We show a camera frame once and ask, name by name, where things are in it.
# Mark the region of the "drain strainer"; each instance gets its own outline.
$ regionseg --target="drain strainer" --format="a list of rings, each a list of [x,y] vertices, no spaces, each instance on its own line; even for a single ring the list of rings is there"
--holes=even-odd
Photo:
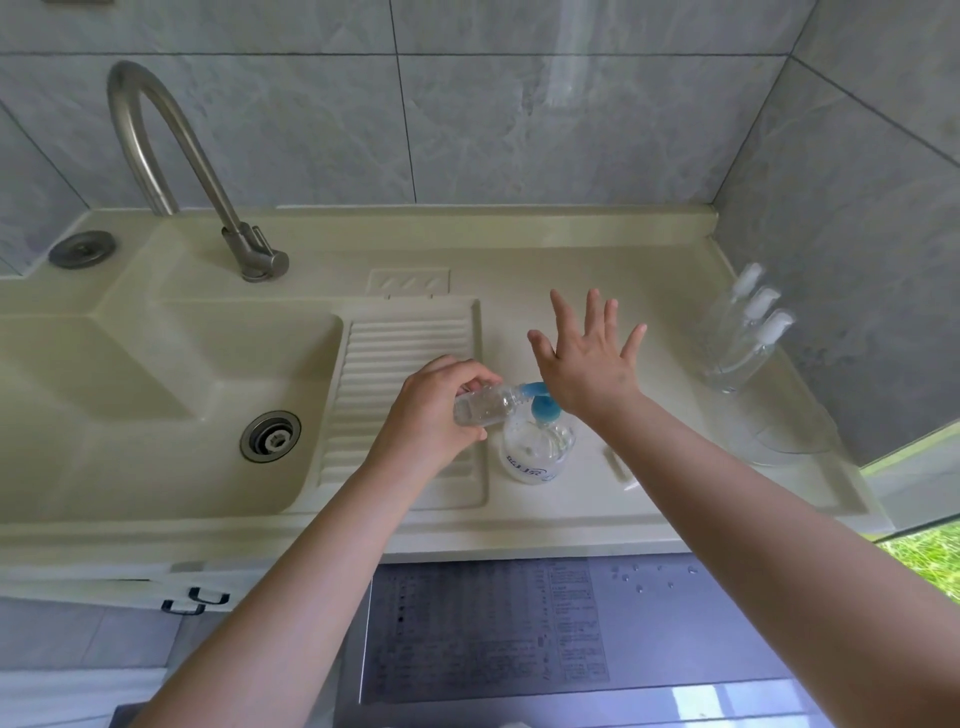
[[[264,412],[243,431],[240,452],[253,463],[271,463],[292,450],[299,438],[300,420],[293,412]]]

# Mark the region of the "grass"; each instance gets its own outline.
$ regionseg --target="grass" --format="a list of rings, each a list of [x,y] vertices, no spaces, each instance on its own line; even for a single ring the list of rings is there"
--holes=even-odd
[[[960,604],[960,521],[879,546]]]

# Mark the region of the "sink basin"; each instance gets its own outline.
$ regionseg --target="sink basin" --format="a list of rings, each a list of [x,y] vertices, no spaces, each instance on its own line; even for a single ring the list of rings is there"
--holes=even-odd
[[[342,322],[324,301],[134,305],[0,317],[0,521],[275,514],[303,485]],[[271,410],[299,442],[253,463],[245,427]]]

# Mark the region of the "left hand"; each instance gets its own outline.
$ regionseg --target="left hand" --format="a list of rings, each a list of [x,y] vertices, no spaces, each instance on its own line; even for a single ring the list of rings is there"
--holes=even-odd
[[[473,359],[458,361],[450,354],[434,359],[403,382],[364,466],[389,468],[422,487],[461,450],[487,439],[483,427],[453,421],[454,398],[502,381]]]

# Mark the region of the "gray tile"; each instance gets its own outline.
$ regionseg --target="gray tile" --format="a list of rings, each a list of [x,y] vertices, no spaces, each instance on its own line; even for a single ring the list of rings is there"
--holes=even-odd
[[[0,167],[0,261],[24,273],[86,205],[2,109]]]
[[[4,0],[0,52],[393,53],[389,0]]]
[[[960,170],[789,61],[717,196],[734,268],[762,261],[784,338],[861,464],[960,411]]]
[[[394,0],[400,53],[788,53],[814,0]]]
[[[821,0],[797,55],[960,160],[956,0]]]
[[[401,56],[418,201],[710,202],[782,63]]]
[[[164,667],[182,618],[159,610],[108,607],[84,667]]]
[[[235,205],[413,201],[396,60],[386,56],[132,57],[194,125]],[[110,123],[115,57],[0,58],[0,98],[93,207],[146,203]],[[144,104],[182,207],[209,207],[179,147]]]
[[[103,615],[87,604],[0,598],[0,669],[80,667]]]
[[[184,617],[167,659],[167,676],[172,675],[213,630],[227,618],[228,612],[207,612],[199,617]]]

